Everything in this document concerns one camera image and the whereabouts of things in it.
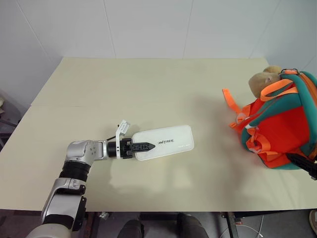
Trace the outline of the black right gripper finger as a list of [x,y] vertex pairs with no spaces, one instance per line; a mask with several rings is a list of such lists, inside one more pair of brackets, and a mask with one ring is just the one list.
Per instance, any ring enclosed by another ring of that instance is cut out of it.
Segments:
[[313,180],[317,179],[317,164],[315,162],[312,162],[306,157],[295,153],[286,153],[286,157],[293,164],[308,172]]

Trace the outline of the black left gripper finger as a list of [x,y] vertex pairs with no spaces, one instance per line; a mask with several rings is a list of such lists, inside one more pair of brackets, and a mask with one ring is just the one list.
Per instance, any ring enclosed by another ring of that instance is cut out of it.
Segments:
[[148,142],[141,143],[132,143],[131,151],[132,152],[147,152],[155,148],[155,145]]

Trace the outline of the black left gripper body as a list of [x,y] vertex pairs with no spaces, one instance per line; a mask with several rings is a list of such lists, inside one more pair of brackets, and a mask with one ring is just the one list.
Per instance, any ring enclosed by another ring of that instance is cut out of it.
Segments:
[[121,156],[121,158],[132,158],[133,157],[131,144],[132,144],[132,139],[120,140],[120,156]]

